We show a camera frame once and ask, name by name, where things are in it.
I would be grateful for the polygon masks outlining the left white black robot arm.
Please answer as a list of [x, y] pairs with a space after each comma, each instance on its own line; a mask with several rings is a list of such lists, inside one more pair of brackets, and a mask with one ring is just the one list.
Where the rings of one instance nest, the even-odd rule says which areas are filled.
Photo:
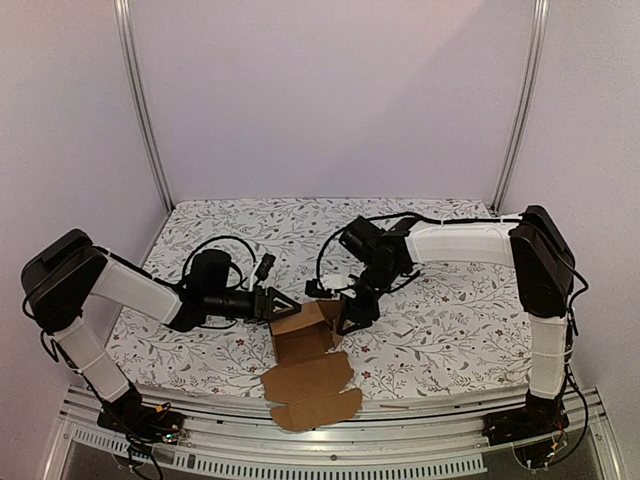
[[87, 299], [105, 299], [181, 333], [203, 327], [210, 317], [270, 323], [301, 310], [276, 288], [261, 286], [274, 262], [270, 254], [255, 259], [250, 278], [230, 284], [238, 266], [227, 252], [203, 244], [187, 258], [180, 279], [170, 283], [72, 229], [22, 268], [22, 307], [97, 396], [111, 404], [111, 419], [126, 433], [138, 434], [148, 426], [148, 412], [126, 396], [132, 383], [83, 320]]

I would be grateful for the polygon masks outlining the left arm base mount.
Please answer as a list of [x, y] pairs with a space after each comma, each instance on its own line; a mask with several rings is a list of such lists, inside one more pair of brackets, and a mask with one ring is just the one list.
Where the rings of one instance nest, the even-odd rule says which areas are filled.
[[139, 442], [175, 443], [184, 434], [185, 417], [170, 402], [144, 405], [141, 394], [131, 387], [113, 402], [102, 401], [99, 427], [128, 435]]

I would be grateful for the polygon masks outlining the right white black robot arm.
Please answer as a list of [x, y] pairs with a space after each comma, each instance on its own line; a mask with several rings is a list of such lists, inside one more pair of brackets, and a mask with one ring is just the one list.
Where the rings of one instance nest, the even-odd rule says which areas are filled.
[[517, 427], [537, 436], [552, 424], [567, 384], [571, 339], [578, 334], [574, 303], [589, 289], [576, 259], [547, 210], [532, 205], [521, 214], [499, 218], [436, 220], [418, 213], [378, 218], [359, 216], [339, 234], [339, 243], [363, 266], [340, 289], [343, 311], [336, 325], [348, 335], [371, 327], [380, 317], [380, 299], [413, 281], [431, 262], [494, 264], [515, 273], [517, 295], [532, 331], [528, 392], [536, 397], [517, 415]]

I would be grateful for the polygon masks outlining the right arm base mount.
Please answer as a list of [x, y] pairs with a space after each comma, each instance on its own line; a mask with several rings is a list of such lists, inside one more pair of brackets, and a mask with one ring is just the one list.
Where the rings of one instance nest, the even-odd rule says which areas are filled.
[[550, 434], [568, 426], [560, 395], [546, 399], [528, 391], [522, 407], [486, 414], [482, 435], [494, 446]]

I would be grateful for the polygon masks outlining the brown cardboard box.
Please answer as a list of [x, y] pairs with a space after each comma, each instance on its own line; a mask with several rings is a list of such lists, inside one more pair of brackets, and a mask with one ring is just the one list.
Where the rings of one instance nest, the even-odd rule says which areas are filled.
[[261, 382], [265, 400], [274, 404], [270, 416], [285, 431], [350, 420], [361, 408], [362, 391], [349, 386], [354, 369], [348, 354], [337, 349], [342, 311], [341, 301], [317, 300], [270, 323], [276, 365]]

